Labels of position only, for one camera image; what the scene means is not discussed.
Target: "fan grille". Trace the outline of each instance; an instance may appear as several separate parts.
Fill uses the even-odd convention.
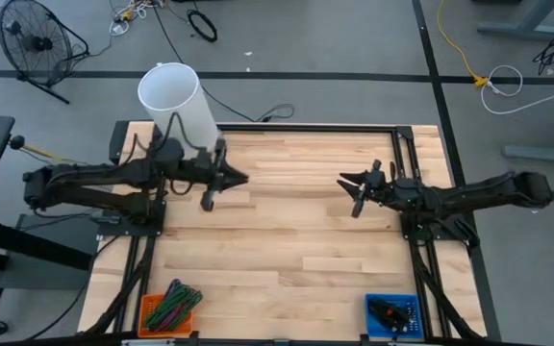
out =
[[[2,7],[0,43],[19,75],[37,84],[50,87],[71,70],[66,30],[34,0],[10,0]]]

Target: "blue tray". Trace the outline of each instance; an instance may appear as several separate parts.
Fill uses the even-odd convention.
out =
[[[391,304],[394,304],[400,308],[407,309],[410,314],[410,323],[408,324],[408,331],[399,334],[399,338],[409,339],[422,339],[424,338],[421,329],[420,322],[420,309],[418,308],[418,298],[415,294],[380,294],[380,293],[367,293],[365,295],[365,317],[366,317],[366,333],[373,337],[387,337],[392,338],[394,332],[384,328],[378,322],[375,317],[369,314],[369,299],[379,298]]]

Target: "black fan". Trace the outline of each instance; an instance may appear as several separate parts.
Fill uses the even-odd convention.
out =
[[[83,42],[83,52],[73,53],[67,33]],[[18,72],[18,80],[69,104],[51,87],[69,76],[74,64],[89,55],[82,38],[39,2],[8,0],[0,9],[0,43]]]

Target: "white tube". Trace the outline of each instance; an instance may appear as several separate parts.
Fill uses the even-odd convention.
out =
[[[169,136],[181,142],[186,159],[195,158],[197,153],[189,143],[206,147],[209,152],[213,150],[219,130],[198,76],[191,67],[177,62],[158,64],[142,77],[138,98],[162,134],[165,134],[172,114],[175,111],[179,113],[184,129],[174,118]],[[189,143],[183,136],[183,130]]]

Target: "white cylinder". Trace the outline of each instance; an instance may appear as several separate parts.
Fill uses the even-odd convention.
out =
[[[195,158],[197,154],[190,144],[206,147],[209,152],[213,150],[219,130],[200,80],[191,67],[177,62],[158,64],[142,77],[138,98],[165,136],[170,117],[174,112],[179,113],[183,129],[175,117],[167,135],[181,142],[186,159]]]

